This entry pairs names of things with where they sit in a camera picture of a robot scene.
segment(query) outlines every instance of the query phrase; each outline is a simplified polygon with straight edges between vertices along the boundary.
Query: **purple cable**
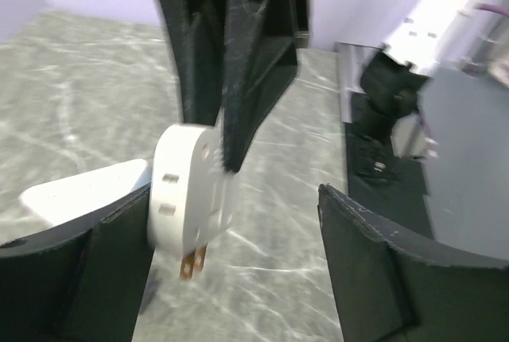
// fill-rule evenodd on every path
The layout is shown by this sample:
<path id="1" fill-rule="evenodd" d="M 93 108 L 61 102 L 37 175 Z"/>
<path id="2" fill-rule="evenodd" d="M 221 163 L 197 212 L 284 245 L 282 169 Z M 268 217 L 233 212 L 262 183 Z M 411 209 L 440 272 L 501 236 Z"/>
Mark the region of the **purple cable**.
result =
<path id="1" fill-rule="evenodd" d="M 504 17 L 509 18 L 509 10 L 507 8 L 504 8 L 502 6 L 495 6 L 493 4 L 477 4 L 474 9 L 476 10 L 483 10 L 485 12 L 492 12 L 494 14 L 501 14 Z"/>

